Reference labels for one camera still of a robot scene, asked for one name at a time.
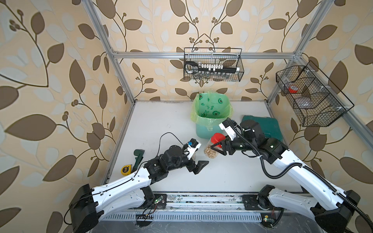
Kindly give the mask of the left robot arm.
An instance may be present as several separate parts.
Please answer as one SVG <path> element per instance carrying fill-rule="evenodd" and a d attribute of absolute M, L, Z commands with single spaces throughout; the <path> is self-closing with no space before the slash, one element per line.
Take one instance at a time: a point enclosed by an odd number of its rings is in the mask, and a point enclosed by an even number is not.
<path fill-rule="evenodd" d="M 151 185 L 167 178 L 172 170 L 186 168 L 197 175 L 208 161 L 195 162 L 198 147 L 173 145 L 163 154 L 146 161 L 137 171 L 111 183 L 80 187 L 69 204 L 68 213 L 74 233 L 87 233 L 105 217 L 126 209 L 150 207 L 155 196 Z"/>

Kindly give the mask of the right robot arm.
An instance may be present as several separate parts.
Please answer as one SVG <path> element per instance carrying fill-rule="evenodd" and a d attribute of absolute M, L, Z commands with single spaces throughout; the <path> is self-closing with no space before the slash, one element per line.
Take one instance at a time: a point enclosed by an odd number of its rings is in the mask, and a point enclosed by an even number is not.
<path fill-rule="evenodd" d="M 262 209 L 278 207 L 301 214 L 315 221 L 327 233 L 347 233 L 347 225 L 354 213 L 363 216 L 358 208 L 360 196 L 345 191 L 329 182 L 302 162 L 293 151 L 276 138 L 267 138 L 254 120 L 240 125 L 230 118 L 219 127 L 226 132 L 224 140 L 211 146 L 222 154 L 251 150 L 258 158 L 264 174 L 273 180 L 289 175 L 310 195 L 310 198 L 280 190 L 273 185 L 264 186 L 257 194 Z"/>

